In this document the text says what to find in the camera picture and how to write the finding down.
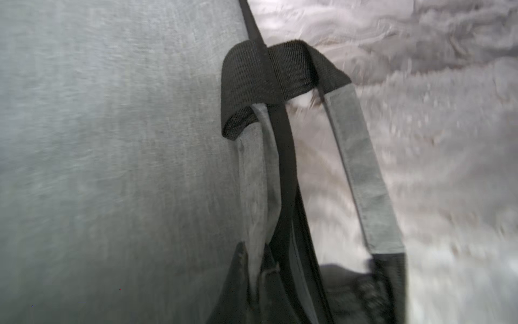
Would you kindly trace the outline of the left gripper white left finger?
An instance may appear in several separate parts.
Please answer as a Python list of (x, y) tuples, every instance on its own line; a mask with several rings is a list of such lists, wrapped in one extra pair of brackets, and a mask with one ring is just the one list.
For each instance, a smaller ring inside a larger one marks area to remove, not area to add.
[(248, 253), (245, 244), (240, 242), (236, 246), (221, 294), (207, 323), (247, 323), (248, 290)]

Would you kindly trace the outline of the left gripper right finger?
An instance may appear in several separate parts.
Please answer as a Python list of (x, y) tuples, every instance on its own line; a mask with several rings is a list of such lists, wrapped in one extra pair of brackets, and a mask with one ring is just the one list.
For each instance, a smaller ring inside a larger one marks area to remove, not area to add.
[(264, 245), (257, 297), (260, 323), (301, 323), (290, 266), (276, 260), (268, 244)]

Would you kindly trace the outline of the grey laptop bag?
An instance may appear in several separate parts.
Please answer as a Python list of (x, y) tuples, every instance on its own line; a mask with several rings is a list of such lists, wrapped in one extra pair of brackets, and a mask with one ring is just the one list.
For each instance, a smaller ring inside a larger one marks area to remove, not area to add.
[[(315, 90), (370, 272), (319, 265), (285, 104)], [(404, 323), (406, 255), (352, 81), (247, 1), (1, 2), (1, 322), (207, 323), (264, 245), (301, 323)]]

